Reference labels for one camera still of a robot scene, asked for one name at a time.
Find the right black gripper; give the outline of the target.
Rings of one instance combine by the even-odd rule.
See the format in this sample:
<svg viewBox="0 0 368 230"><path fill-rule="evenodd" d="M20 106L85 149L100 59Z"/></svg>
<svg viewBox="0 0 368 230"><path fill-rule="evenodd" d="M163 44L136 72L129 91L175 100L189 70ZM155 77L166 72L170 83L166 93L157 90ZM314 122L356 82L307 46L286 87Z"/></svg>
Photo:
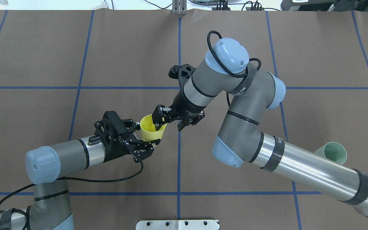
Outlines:
<svg viewBox="0 0 368 230"><path fill-rule="evenodd" d="M178 93L171 108L161 104L156 106L151 115L152 123L155 130L159 131L164 124L171 123L175 119L176 111L180 120L178 123L178 131L180 132L189 125L194 126L199 123L205 117L204 108L190 102L184 93Z"/></svg>

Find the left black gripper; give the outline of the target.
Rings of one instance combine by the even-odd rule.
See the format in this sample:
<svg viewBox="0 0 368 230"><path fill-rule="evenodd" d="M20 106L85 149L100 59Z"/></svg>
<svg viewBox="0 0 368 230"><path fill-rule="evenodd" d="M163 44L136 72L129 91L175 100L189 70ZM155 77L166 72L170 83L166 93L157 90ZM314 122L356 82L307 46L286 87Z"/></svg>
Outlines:
<svg viewBox="0 0 368 230"><path fill-rule="evenodd" d="M141 130L139 122L132 119L122 119L123 124L127 128L128 133L132 134L137 130ZM125 155L133 155L134 162L140 163L150 157L154 151L155 142L133 140L126 144L120 138L120 133L111 126L105 126L103 132L103 146L105 150L104 162L123 157Z"/></svg>

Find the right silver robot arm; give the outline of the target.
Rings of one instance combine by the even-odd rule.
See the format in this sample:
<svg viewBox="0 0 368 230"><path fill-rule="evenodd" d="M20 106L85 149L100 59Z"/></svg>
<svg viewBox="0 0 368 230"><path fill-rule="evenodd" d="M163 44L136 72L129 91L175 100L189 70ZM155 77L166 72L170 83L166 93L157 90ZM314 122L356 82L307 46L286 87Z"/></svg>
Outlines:
<svg viewBox="0 0 368 230"><path fill-rule="evenodd" d="M225 92L233 96L212 147L218 161L235 168L251 163L350 205L368 218L368 174L295 146L259 129L266 110L281 105L285 84L261 69L260 60L232 38L207 40L208 51L198 67L176 65L169 77L180 82L170 106L156 106L156 130L180 121L178 130L205 117L205 108Z"/></svg>

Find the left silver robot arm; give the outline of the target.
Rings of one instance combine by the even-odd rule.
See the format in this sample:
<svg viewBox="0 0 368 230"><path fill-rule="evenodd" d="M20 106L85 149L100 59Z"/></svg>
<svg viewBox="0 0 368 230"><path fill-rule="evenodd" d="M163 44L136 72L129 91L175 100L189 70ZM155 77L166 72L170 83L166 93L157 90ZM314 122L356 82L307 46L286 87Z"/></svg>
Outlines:
<svg viewBox="0 0 368 230"><path fill-rule="evenodd" d="M34 188L34 205L0 211L0 230L73 230L67 181L119 182L119 179L93 180L70 175L125 155L132 155L136 163L142 164L161 139L138 139L134 132L142 127L131 119L103 118L95 123L95 129L92 136L42 146L26 154L25 166L32 184L25 189Z"/></svg>

